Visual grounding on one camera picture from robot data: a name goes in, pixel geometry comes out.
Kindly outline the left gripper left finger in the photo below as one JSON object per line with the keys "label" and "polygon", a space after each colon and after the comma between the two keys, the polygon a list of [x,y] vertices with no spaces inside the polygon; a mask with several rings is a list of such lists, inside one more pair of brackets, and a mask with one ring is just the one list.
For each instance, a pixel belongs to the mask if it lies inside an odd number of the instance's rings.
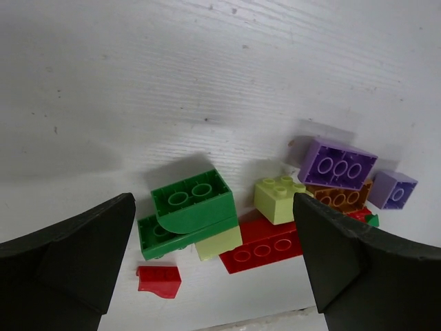
{"label": "left gripper left finger", "polygon": [[1,244],[2,330],[97,330],[136,212],[131,193]]}

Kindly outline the green curved lego brick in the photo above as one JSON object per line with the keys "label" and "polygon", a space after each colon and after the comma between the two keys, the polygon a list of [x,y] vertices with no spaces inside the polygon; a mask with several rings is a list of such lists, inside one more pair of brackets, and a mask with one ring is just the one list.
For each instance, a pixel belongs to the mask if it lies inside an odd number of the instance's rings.
{"label": "green curved lego brick", "polygon": [[236,216],[233,193],[218,170],[151,191],[162,228],[187,234]]}

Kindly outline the light green 2x2 brick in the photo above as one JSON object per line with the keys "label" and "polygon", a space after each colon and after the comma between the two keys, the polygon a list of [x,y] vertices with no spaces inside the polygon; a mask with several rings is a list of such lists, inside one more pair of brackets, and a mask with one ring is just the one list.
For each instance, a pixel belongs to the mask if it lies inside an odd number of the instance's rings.
{"label": "light green 2x2 brick", "polygon": [[292,222],[294,195],[298,192],[313,196],[290,176],[261,179],[254,187],[254,207],[274,225]]}
{"label": "light green 2x2 brick", "polygon": [[195,243],[195,247],[199,259],[201,261],[206,261],[225,252],[229,252],[242,244],[243,240],[240,227],[236,226]]}

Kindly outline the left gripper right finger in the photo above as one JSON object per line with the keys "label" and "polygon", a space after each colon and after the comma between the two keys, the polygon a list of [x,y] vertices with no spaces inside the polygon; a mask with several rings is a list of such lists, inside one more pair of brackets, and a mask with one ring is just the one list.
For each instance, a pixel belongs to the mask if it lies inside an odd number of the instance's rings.
{"label": "left gripper right finger", "polygon": [[309,282],[329,330],[439,330],[440,249],[305,193],[293,202]]}

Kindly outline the green 2x4 lego brick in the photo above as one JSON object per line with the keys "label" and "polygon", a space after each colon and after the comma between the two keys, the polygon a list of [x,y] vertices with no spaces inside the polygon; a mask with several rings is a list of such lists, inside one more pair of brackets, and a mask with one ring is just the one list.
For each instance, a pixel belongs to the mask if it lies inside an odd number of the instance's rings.
{"label": "green 2x4 lego brick", "polygon": [[188,245],[208,239],[238,226],[238,217],[230,217],[200,230],[177,234],[163,228],[156,215],[150,215],[137,221],[141,253],[146,261],[159,259],[175,250],[182,250]]}

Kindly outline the red 2x4 lego brick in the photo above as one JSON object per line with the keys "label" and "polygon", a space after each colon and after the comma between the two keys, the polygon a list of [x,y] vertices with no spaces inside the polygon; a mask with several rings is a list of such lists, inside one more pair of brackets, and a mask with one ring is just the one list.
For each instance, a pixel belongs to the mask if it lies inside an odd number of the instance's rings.
{"label": "red 2x4 lego brick", "polygon": [[243,244],[219,255],[234,274],[302,255],[294,222],[274,225],[265,217],[240,224]]}

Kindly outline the small green sloped piece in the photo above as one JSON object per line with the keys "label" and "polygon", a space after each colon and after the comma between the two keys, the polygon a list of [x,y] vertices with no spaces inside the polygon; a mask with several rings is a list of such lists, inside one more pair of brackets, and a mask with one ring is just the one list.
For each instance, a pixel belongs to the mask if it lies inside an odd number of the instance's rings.
{"label": "small green sloped piece", "polygon": [[380,226],[379,217],[377,214],[368,214],[365,216],[365,223],[367,225],[378,228]]}

